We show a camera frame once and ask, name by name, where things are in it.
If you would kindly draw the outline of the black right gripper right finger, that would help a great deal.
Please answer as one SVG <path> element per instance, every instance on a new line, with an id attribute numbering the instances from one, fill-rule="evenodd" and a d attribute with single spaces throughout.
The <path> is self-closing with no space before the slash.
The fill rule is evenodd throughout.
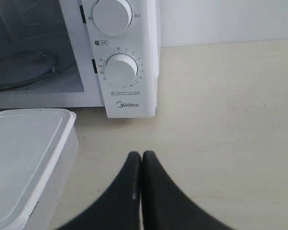
<path id="1" fill-rule="evenodd" d="M 145 151 L 141 168 L 145 230 L 229 230 L 192 202 L 173 182 L 153 151 Z"/>

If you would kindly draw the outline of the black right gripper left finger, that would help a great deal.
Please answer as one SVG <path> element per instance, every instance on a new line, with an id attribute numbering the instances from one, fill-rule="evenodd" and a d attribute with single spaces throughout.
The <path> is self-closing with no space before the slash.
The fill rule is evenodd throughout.
<path id="1" fill-rule="evenodd" d="M 132 151 L 104 193 L 86 210 L 59 230 L 140 229 L 140 175 L 142 159 Z"/>

